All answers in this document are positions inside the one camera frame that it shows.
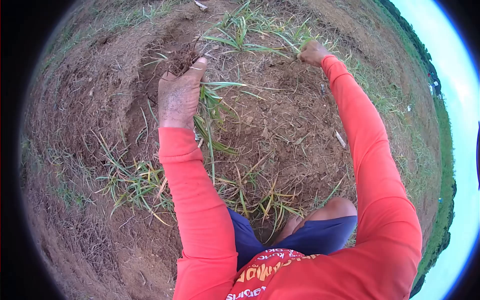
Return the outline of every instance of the distant person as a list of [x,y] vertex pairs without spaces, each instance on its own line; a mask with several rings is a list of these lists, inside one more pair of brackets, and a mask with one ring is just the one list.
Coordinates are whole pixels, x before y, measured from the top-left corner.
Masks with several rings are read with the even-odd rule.
[[[308,42],[298,58],[330,81],[353,157],[358,217],[351,201],[335,197],[305,219],[291,217],[274,245],[263,246],[204,169],[193,133],[207,67],[199,58],[183,76],[166,73],[158,84],[159,158],[183,244],[174,299],[408,299],[422,235],[382,119],[321,44]],[[356,246],[343,249],[357,219]]]

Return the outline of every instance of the bare ground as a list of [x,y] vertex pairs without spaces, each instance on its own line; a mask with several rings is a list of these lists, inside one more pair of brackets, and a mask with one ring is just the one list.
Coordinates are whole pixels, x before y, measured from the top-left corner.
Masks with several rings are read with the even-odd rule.
[[[114,32],[99,31],[82,39],[57,67],[46,68],[38,77],[25,125],[24,194],[45,263],[71,299],[170,299],[173,295],[176,260],[182,248],[175,216],[165,206],[155,211],[162,213],[168,225],[131,205],[122,205],[111,214],[113,196],[105,190],[98,192],[107,182],[96,178],[110,170],[102,144],[126,166],[143,161],[152,169],[160,168],[153,116],[156,87],[161,73],[172,64],[151,62],[159,60],[157,53],[173,56],[211,28],[205,21],[220,22],[225,11],[233,13],[239,6],[219,0],[202,3],[209,7],[207,12],[190,2],[174,5],[154,21]],[[92,22],[90,4],[87,1],[77,13],[78,28]],[[114,4],[107,1],[96,7],[115,11]],[[415,103],[414,111],[402,114],[406,124],[420,132],[434,162],[439,162],[438,129],[432,99],[423,88],[425,75],[396,34],[382,26],[374,4],[367,4],[292,0],[252,1],[251,6],[276,13],[279,22],[292,14],[300,24],[311,17],[312,28],[336,40],[343,58],[350,54],[351,60],[384,75],[371,77],[375,80],[372,86],[400,87],[408,95],[399,103],[402,109]],[[363,15],[370,21],[364,22]],[[211,29],[208,34],[221,33]],[[260,34],[251,35],[248,42],[285,46],[278,38]],[[275,208],[264,217],[255,209],[270,194],[275,203],[300,213],[322,205],[332,192],[356,202],[350,153],[341,147],[335,131],[347,139],[321,70],[266,53],[222,54],[230,48],[202,39],[196,49],[209,59],[209,81],[257,87],[218,90],[233,115],[221,113],[224,130],[215,129],[213,136],[240,153],[215,152],[216,188],[228,205],[244,211],[229,181],[241,187],[249,205],[248,215],[243,214],[261,241],[272,240],[287,216],[279,217]],[[382,116],[394,157],[404,159],[415,175],[419,158],[412,150],[412,136],[405,134],[401,120],[391,114]],[[122,149],[128,150],[124,156]],[[206,143],[202,151],[212,174]],[[439,175],[433,173],[429,180],[430,188],[412,199],[424,245],[436,212]],[[168,198],[168,186],[162,186],[162,195]],[[148,198],[149,205],[162,199],[156,194]]]

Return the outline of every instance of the soil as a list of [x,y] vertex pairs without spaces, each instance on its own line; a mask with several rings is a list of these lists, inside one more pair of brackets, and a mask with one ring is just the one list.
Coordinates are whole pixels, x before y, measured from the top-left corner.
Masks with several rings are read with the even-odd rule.
[[[91,22],[85,10],[93,2],[86,1],[84,11],[77,14],[78,26]],[[213,136],[240,155],[215,152],[216,178],[237,181],[255,166],[255,180],[247,177],[242,182],[245,197],[252,203],[265,197],[274,185],[277,193],[291,195],[279,196],[281,201],[307,212],[326,199],[339,182],[335,195],[356,203],[350,152],[348,147],[342,148],[336,132],[348,140],[322,70],[279,56],[221,55],[226,47],[200,41],[199,36],[210,28],[205,21],[221,21],[223,13],[233,12],[238,4],[220,0],[202,3],[208,11],[200,11],[190,2],[175,6],[157,23],[145,22],[82,40],[58,67],[38,76],[27,111],[31,121],[25,126],[30,156],[23,172],[24,194],[32,233],[45,264],[70,299],[171,299],[182,249],[175,216],[162,214],[167,226],[148,211],[127,205],[111,214],[114,201],[110,193],[99,192],[105,183],[95,179],[108,173],[109,160],[100,142],[109,153],[126,148],[122,159],[129,162],[127,165],[148,161],[153,168],[160,167],[154,117],[157,82],[166,71],[175,75],[185,72],[185,66],[199,55],[209,60],[205,80],[257,87],[218,90],[236,116],[221,113],[223,129],[216,128]],[[307,0],[270,5],[290,12],[307,8],[319,14],[322,34],[340,37],[343,48],[373,67],[395,56],[395,62],[386,68],[395,70],[391,78],[398,79],[403,89],[419,95],[415,118],[426,120],[422,135],[429,147],[437,149],[438,131],[430,123],[434,110],[431,99],[427,101],[429,93],[421,89],[422,82],[412,79],[422,78],[422,74],[408,63],[399,39],[378,24],[378,35],[369,35],[335,3]],[[350,7],[371,13],[361,3],[353,1]],[[269,39],[250,42],[268,44]],[[159,53],[169,59],[163,60]],[[393,140],[394,151],[412,155],[402,142]],[[209,171],[206,143],[201,149]],[[83,195],[83,205],[67,205],[65,195],[62,201],[62,181],[68,183],[70,193]],[[222,184],[217,180],[217,189]],[[434,189],[426,192],[418,207],[424,245],[436,212],[435,193]],[[262,242],[274,240],[279,229],[270,216],[249,216]]]

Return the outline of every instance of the left hand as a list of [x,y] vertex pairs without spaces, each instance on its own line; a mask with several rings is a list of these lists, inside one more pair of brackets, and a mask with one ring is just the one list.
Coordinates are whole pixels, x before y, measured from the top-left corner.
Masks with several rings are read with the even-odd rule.
[[166,72],[158,82],[158,121],[160,127],[178,127],[193,130],[193,116],[197,112],[200,81],[207,68],[207,59],[200,57],[185,72],[176,77]]

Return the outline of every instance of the debris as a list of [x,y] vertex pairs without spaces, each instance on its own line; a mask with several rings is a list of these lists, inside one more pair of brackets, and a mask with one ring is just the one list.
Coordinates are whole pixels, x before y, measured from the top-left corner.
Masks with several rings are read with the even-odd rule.
[[253,117],[247,117],[247,121],[245,123],[247,123],[247,125],[250,125],[252,122],[253,122]]
[[195,2],[196,5],[198,5],[198,7],[200,8],[201,11],[206,11],[208,9],[208,7],[206,5],[203,5],[201,4],[200,2],[196,1],[196,0],[193,0]]
[[270,136],[270,134],[268,132],[268,128],[265,127],[264,131],[262,132],[262,137],[264,137],[265,139],[268,139],[269,136]]
[[342,147],[344,149],[347,148],[347,144],[345,143],[345,141],[342,139],[342,137],[340,136],[340,134],[338,133],[338,131],[335,130],[335,136],[336,138],[338,139],[338,141],[340,142],[340,144],[342,145]]

